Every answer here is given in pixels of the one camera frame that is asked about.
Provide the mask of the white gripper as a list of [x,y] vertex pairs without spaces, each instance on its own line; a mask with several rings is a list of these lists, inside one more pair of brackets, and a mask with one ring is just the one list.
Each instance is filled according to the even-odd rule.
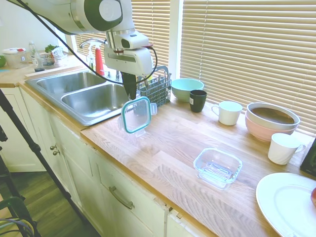
[[136,98],[136,76],[148,76],[153,71],[153,62],[147,48],[125,50],[116,55],[113,49],[104,48],[105,64],[108,68],[122,72],[122,83],[131,100]]

